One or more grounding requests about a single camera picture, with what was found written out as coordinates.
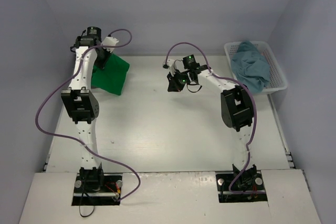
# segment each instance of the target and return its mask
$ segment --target green towel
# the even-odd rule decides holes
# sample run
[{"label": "green towel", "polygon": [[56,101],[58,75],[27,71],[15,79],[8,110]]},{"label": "green towel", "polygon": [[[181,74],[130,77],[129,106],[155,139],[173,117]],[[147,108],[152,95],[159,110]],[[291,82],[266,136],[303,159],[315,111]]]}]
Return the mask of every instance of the green towel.
[{"label": "green towel", "polygon": [[93,67],[91,85],[121,95],[129,68],[130,65],[126,61],[112,54],[103,70]]}]

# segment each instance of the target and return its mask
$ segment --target black cable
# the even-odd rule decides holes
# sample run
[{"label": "black cable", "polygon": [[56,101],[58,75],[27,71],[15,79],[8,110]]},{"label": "black cable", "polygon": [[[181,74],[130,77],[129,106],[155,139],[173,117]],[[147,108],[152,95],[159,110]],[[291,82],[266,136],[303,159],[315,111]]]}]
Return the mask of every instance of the black cable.
[{"label": "black cable", "polygon": [[82,31],[82,34],[80,36],[83,37],[85,32],[86,32],[86,29],[84,31]]},{"label": "black cable", "polygon": [[[85,175],[84,183],[83,183],[82,196],[80,197],[80,200],[79,200],[79,214],[80,214],[83,218],[87,218],[87,217],[91,216],[91,215],[93,214],[95,208],[96,208],[95,205],[93,204],[92,200],[91,200],[91,197],[87,194],[87,192],[85,192],[85,184],[86,184],[86,180],[87,180],[87,178],[88,178],[88,176],[89,176],[89,173],[90,173],[90,171],[88,171],[88,172],[86,173],[86,175]],[[84,194],[86,195],[86,197],[88,197],[89,201],[90,201],[90,202],[92,203],[92,205],[93,205],[93,210],[92,210],[92,212],[91,212],[90,214],[88,214],[88,215],[82,215],[82,213],[81,213],[81,211],[80,211],[80,206],[82,205],[82,200],[83,200],[83,196],[84,196]]]},{"label": "black cable", "polygon": [[75,48],[75,46],[72,46],[72,47],[70,47],[70,51],[71,52],[73,52],[74,54],[76,53],[76,51],[75,50],[73,50]]},{"label": "black cable", "polygon": [[221,202],[223,203],[223,191],[224,191],[224,183],[222,183],[222,186],[220,187],[221,189],[221,191],[220,191],[220,200],[221,200]]},{"label": "black cable", "polygon": [[199,87],[199,89],[197,90],[197,91],[191,91],[189,88],[188,88],[188,86],[195,86],[195,84],[187,84],[187,89],[188,89],[188,91],[190,92],[190,93],[197,93],[197,92],[199,92],[199,90],[201,90],[201,88],[202,88],[202,86],[200,86]]}]

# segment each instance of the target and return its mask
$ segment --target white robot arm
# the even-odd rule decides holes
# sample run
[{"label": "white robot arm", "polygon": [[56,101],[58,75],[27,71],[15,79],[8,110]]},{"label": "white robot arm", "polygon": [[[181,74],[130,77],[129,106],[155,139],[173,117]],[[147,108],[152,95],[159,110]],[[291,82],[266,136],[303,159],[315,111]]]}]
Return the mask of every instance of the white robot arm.
[{"label": "white robot arm", "polygon": [[[78,137],[89,147],[93,152],[97,153],[96,142],[96,120],[99,115],[99,104],[91,89],[91,76],[93,66],[104,68],[110,54],[114,48],[90,50],[85,54],[84,52],[93,46],[115,46],[119,41],[113,37],[106,37],[101,41],[101,30],[98,27],[89,27],[87,35],[78,36],[75,45],[71,47],[76,49],[76,63],[74,74],[79,69],[82,61],[82,67],[78,75],[72,79],[67,90],[62,90],[61,97],[68,115],[72,118],[77,128]],[[89,173],[89,179],[93,184],[102,185],[103,170],[101,162],[89,153],[85,146],[82,145],[81,151],[81,169],[80,176]]]},{"label": "white robot arm", "polygon": [[176,61],[173,59],[168,59],[163,66],[165,69],[169,69],[167,75],[169,81],[168,92],[180,92],[186,84],[195,82],[216,94],[220,94],[222,119],[226,126],[232,128],[232,136],[235,140],[234,174],[238,174],[245,168],[245,174],[237,182],[238,186],[242,187],[239,183],[253,181],[253,177],[257,173],[251,154],[248,166],[245,167],[248,162],[246,144],[250,140],[254,116],[252,102],[241,86],[214,77],[214,72],[209,72],[207,65],[200,66],[193,55],[184,57],[182,62],[185,69],[182,72],[176,68]]}]

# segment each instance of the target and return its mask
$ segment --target green cloth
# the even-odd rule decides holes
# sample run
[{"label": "green cloth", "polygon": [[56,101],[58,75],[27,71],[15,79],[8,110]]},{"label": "green cloth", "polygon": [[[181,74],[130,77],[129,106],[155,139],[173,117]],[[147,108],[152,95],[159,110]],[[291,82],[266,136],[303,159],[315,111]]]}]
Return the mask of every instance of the green cloth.
[{"label": "green cloth", "polygon": [[262,92],[270,82],[270,66],[258,49],[250,42],[242,42],[231,59],[231,69],[238,81],[245,84],[251,93]]},{"label": "green cloth", "polygon": [[91,85],[121,95],[129,68],[130,65],[126,61],[112,54],[103,70],[93,67]]}]

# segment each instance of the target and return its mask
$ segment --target screw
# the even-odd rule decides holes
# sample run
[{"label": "screw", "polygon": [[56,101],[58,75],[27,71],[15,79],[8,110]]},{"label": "screw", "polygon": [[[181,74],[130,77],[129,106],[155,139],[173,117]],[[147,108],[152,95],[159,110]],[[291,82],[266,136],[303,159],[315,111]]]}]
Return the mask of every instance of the screw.
[{"label": "screw", "polygon": [[263,184],[263,181],[262,181],[261,178],[256,178],[255,183],[256,183],[258,186],[261,186],[261,185]]},{"label": "screw", "polygon": [[77,181],[75,182],[75,188],[80,188],[81,185],[82,185],[82,181],[77,180]]},{"label": "screw", "polygon": [[224,181],[224,179],[220,178],[220,179],[218,179],[217,183],[218,183],[220,186],[222,186],[222,184],[224,184],[225,181]]},{"label": "screw", "polygon": [[121,180],[117,180],[115,183],[119,188],[122,187],[122,181]]}]

